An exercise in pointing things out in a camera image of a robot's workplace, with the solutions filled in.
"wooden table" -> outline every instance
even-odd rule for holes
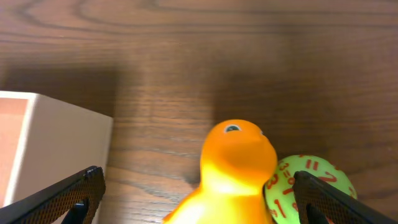
[[[398,220],[397,35],[389,0],[2,0],[0,89],[114,116],[101,223],[160,223],[230,118]]]

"printed number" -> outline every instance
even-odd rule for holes
[[[325,172],[326,175],[329,175],[330,177],[318,177],[320,180],[323,180],[325,182],[337,182],[337,178],[333,175],[330,174],[329,172]]]
[[[272,215],[275,215],[275,217],[278,217],[278,213],[275,211],[275,209],[270,209],[269,213],[271,213]]]
[[[284,170],[284,169],[286,169],[286,167],[288,167],[288,166],[289,166],[289,163],[286,163],[283,167],[280,167],[279,170]]]
[[[283,195],[287,195],[292,192],[293,192],[293,188],[289,188],[289,189],[284,190],[282,193],[283,193]]]
[[[297,204],[295,202],[293,202],[292,206],[297,212],[299,211],[299,208],[297,208]]]
[[[307,159],[307,163],[305,164],[305,168],[311,169],[311,163],[312,163],[312,160],[311,159]],[[318,170],[318,166],[319,166],[319,162],[315,161],[313,163],[312,169],[314,169],[316,171],[316,170]]]
[[[273,186],[273,185],[275,185],[276,183],[278,183],[278,174],[274,174],[274,180],[268,180],[268,182],[267,182],[267,189],[269,190],[269,189],[271,189],[271,187]]]
[[[278,206],[279,211],[280,211],[280,213],[282,214],[282,216],[283,216],[284,218],[286,218],[286,215],[285,215],[285,213],[284,213],[282,207],[280,206],[279,200],[278,200],[278,199],[275,199],[275,200],[274,200],[274,203]]]

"white box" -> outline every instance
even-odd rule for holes
[[[112,123],[47,96],[0,91],[0,207],[89,166],[105,172]]]

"rubber duck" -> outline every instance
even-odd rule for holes
[[[201,182],[163,222],[167,224],[268,224],[262,188],[277,167],[274,148],[255,124],[228,120],[207,135]]]

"green ball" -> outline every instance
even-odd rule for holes
[[[357,199],[345,173],[328,161],[316,156],[289,156],[279,161],[274,176],[264,187],[268,209],[278,224],[300,224],[292,186],[294,173],[302,170]]]

